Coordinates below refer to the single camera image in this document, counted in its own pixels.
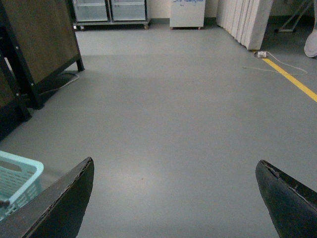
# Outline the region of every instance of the baseboard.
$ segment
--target baseboard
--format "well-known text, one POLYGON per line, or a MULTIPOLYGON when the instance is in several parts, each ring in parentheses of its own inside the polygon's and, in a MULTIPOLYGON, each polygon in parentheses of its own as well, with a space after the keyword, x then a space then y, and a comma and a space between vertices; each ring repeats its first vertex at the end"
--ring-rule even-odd
POLYGON ((169 25, 169 18, 151 18, 150 24, 167 24, 167 25, 169 25))
MULTIPOLYGON (((167 24, 169 25, 169 18, 152 18, 150 20, 151 24, 167 24)), ((214 25, 216 24, 215 17, 205 17, 205 25, 214 25)))
MULTIPOLYGON (((286 22, 291 16, 270 16, 268 19, 268 24, 283 24, 286 22)), ((151 24, 167 24, 169 25, 169 18, 152 18, 150 21, 151 24)), ((302 16, 300 23, 314 25, 315 19, 311 16, 302 16)), ((215 17, 205 17, 205 25, 215 25, 216 18, 215 17)))
MULTIPOLYGON (((268 24, 284 24, 291 16, 270 16, 268 24)), ((295 22, 298 16, 295 16, 292 22, 295 22)), ((312 16, 302 16, 299 21, 301 24, 314 25, 315 19, 312 16)))

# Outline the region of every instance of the power strip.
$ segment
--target power strip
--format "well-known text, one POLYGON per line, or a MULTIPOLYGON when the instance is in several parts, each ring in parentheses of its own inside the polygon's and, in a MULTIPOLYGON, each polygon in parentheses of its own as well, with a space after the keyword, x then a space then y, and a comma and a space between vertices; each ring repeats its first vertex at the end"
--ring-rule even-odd
POLYGON ((267 58, 267 51, 257 51, 254 53, 254 56, 257 58, 267 58))

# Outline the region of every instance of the glass cabinet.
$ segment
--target glass cabinet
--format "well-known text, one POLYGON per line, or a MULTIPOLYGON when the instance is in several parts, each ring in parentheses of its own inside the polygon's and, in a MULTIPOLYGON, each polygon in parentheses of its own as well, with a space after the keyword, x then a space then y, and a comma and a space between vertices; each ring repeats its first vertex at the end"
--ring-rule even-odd
POLYGON ((149 0, 72 0, 74 27, 85 25, 144 24, 148 29, 149 0))

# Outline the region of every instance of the gray floor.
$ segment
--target gray floor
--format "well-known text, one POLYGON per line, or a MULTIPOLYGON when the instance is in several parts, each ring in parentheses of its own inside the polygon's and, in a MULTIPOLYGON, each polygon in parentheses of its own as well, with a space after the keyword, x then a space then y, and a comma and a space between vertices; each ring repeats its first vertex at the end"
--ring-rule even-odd
MULTIPOLYGON (((309 30, 267 33, 264 50, 306 69, 297 79, 317 92, 309 30)), ((277 238, 255 178, 261 159, 317 190, 317 103, 279 74, 243 69, 270 68, 222 28, 77 37, 80 79, 0 150, 43 162, 45 187, 94 159, 79 238, 277 238)))

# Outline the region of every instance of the wooden panel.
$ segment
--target wooden panel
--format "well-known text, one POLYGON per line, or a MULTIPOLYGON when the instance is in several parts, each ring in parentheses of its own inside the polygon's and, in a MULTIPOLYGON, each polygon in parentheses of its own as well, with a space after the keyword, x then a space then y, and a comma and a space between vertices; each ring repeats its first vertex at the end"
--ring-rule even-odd
POLYGON ((35 83, 79 54, 65 0, 1 2, 35 83))
POLYGON ((0 70, 0 108, 9 104, 14 100, 14 95, 11 88, 5 78, 4 73, 0 70))

